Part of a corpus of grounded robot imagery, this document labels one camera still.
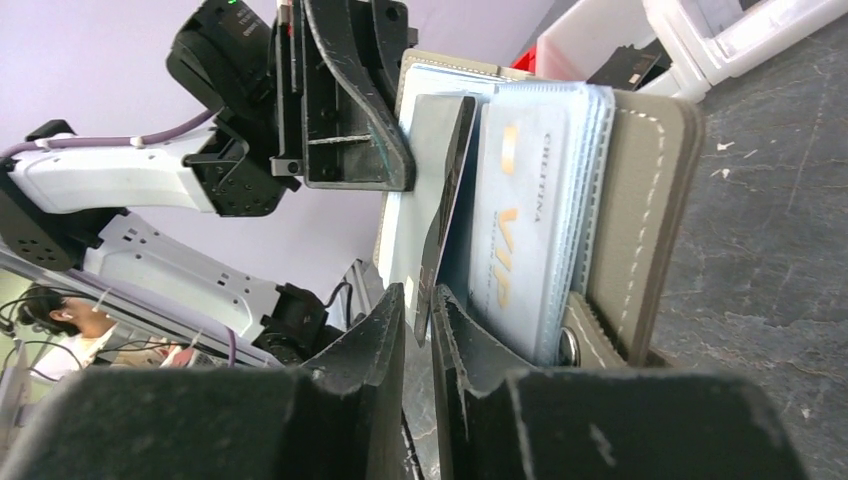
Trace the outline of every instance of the white wall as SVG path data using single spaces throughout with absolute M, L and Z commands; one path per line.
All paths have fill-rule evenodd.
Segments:
M 198 0 L 0 0 L 0 145 L 51 118 L 82 135 L 175 126 L 201 105 L 165 58 Z M 274 0 L 250 0 L 266 21 Z M 508 64 L 552 0 L 410 0 L 421 48 Z M 140 210 L 164 233 L 278 283 L 326 298 L 355 258 L 370 259 L 380 195 L 301 189 L 263 219 Z

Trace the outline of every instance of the gray concrete floor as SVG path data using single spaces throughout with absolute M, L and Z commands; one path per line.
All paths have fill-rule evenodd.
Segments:
M 525 49 L 574 3 L 557 0 Z M 848 478 L 848 16 L 701 107 L 654 346 L 761 385 L 811 478 Z

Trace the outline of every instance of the white stitching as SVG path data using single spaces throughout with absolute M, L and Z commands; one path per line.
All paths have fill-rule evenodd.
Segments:
M 663 157 L 665 153 L 665 129 L 663 128 L 662 123 L 660 123 L 660 120 L 656 117 L 651 117 L 645 113 L 637 112 L 636 110 L 625 110 L 623 108 L 617 108 L 616 110 L 622 113 L 636 115 L 639 118 L 644 118 L 652 122 L 657 128 L 657 134 L 659 135 L 659 155 L 657 156 L 657 171 L 656 173 L 654 173 L 654 179 L 651 182 L 651 189 L 648 191 L 648 197 L 645 199 L 645 214 L 642 215 L 642 228 L 639 230 L 639 240 L 636 244 L 636 250 L 633 252 L 633 265 L 630 266 L 630 280 L 627 282 L 627 294 L 624 296 L 624 307 L 621 312 L 621 318 L 619 319 L 618 330 L 616 331 L 617 336 L 620 336 L 621 331 L 624 330 L 624 320 L 627 318 L 627 308 L 630 305 L 633 285 L 636 282 L 636 269 L 639 267 L 639 254 L 642 253 L 643 250 L 642 242 L 645 239 L 645 230 L 647 230 L 648 228 L 648 217 L 651 216 L 651 202 L 654 199 L 654 193 L 657 190 L 657 183 L 659 182 L 660 174 L 662 173 Z
M 601 364 L 601 367 L 607 368 L 607 363 L 604 362 L 604 359 L 601 358 L 601 354 L 595 350 L 595 344 L 589 340 L 589 335 L 586 334 L 586 330 L 583 329 L 583 325 L 580 324 L 580 319 L 577 318 L 577 313 L 574 311 L 574 307 L 571 305 L 566 305 L 568 307 L 568 311 L 571 312 L 571 316 L 574 317 L 574 323 L 577 325 L 577 329 L 580 330 L 580 333 L 583 335 L 583 340 L 586 340 L 586 343 L 589 345 L 589 350 L 592 351 L 592 355 L 598 359 L 598 363 Z

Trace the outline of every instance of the wallet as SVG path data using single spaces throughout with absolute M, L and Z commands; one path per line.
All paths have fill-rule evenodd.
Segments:
M 504 82 L 540 80 L 520 70 L 410 49 L 401 67 L 398 110 L 405 73 L 418 63 Z M 586 294 L 569 293 L 562 319 L 563 329 L 576 338 L 579 365 L 585 368 L 664 363 L 650 351 L 650 340 L 704 141 L 704 119 L 693 103 L 632 92 L 614 94 L 616 108 Z M 416 161 L 422 159 L 416 155 Z M 444 171 L 444 165 L 438 168 Z M 431 188 L 444 185 L 444 181 L 438 184 L 438 178 L 425 181 L 435 183 Z M 397 207 L 387 211 L 386 194 L 383 207 L 374 263 L 378 268 L 384 263 L 385 269 L 385 263 L 394 262 L 391 257 L 397 237 L 383 230 L 397 228 L 398 211 Z M 421 213 L 420 221 L 426 227 L 418 230 L 426 233 L 433 216 L 429 211 Z M 392 239 L 391 246 L 386 238 Z M 408 276 L 416 292 L 419 268 L 416 265 Z M 415 298 L 409 307 L 418 311 Z

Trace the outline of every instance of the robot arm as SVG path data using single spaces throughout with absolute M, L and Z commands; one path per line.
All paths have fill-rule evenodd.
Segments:
M 314 294 L 250 278 L 127 210 L 267 215 L 300 187 L 296 176 L 312 188 L 412 187 L 414 162 L 392 115 L 401 56 L 416 37 L 405 6 L 333 2 L 318 12 L 311 3 L 281 5 L 269 27 L 243 2 L 206 0 L 177 33 L 167 68 L 214 112 L 214 127 L 102 146 L 54 120 L 27 137 L 28 151 L 0 154 L 6 246 L 46 270 L 151 291 L 284 363 L 311 356 L 326 339 Z

